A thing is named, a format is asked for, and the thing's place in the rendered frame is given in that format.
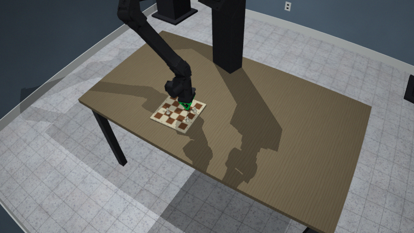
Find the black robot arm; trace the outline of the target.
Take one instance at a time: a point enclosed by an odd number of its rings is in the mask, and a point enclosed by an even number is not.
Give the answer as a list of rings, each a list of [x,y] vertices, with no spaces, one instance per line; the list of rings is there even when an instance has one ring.
[[[162,37],[146,21],[147,17],[140,10],[140,1],[119,0],[117,16],[133,29],[167,64],[175,74],[172,81],[167,81],[165,91],[172,98],[185,98],[184,89],[191,88],[192,72],[190,65],[177,55]]]

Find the brown and cream chessboard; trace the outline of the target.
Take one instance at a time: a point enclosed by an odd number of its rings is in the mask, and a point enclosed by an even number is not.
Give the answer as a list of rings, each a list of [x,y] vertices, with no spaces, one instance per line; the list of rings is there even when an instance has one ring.
[[[178,96],[176,98],[168,96],[166,100],[161,104],[161,106],[150,117],[150,119],[185,134],[194,123],[196,118],[199,116],[199,114],[202,112],[202,110],[205,108],[205,106],[206,104],[193,100],[190,106],[190,110],[187,111],[178,102]],[[196,107],[197,112],[193,111],[194,107]],[[166,114],[166,108],[169,108],[169,115]],[[187,116],[189,117],[189,122],[186,122]]]

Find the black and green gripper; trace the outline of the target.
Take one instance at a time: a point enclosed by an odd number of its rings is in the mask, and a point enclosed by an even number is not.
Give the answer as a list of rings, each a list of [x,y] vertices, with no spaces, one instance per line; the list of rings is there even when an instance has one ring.
[[[194,87],[191,87],[191,88],[189,88],[189,89],[187,89],[187,90],[185,90],[184,89],[184,96],[185,96],[185,98],[178,98],[178,102],[186,109],[186,110],[189,110],[189,108],[190,108],[190,106],[191,106],[191,104],[192,104],[192,101],[193,101],[193,99],[194,99],[194,97],[195,97],[195,91],[196,91],[196,89],[194,88]],[[188,107],[186,107],[185,106],[185,104],[187,104],[188,105]]]

